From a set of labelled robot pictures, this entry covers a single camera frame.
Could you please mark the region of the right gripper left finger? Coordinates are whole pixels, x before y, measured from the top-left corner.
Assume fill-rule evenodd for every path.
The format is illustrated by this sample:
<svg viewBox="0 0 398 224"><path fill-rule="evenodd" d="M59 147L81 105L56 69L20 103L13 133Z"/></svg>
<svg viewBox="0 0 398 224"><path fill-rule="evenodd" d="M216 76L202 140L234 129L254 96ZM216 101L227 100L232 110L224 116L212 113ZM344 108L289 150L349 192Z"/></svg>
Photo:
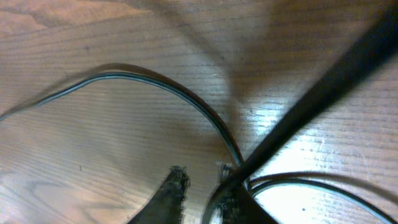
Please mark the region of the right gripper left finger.
<svg viewBox="0 0 398 224"><path fill-rule="evenodd" d="M186 167L172 166L153 197L127 224L181 224L189 186Z"/></svg>

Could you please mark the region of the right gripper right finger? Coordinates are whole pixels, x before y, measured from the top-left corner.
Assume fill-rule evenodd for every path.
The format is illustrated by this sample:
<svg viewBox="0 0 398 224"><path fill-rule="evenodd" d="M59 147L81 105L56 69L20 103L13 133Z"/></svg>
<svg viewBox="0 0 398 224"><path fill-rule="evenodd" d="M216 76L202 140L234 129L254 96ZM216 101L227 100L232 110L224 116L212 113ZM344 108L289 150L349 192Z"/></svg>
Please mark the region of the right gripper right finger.
<svg viewBox="0 0 398 224"><path fill-rule="evenodd" d="M218 208L222 224L277 224L243 186L233 189Z"/></svg>

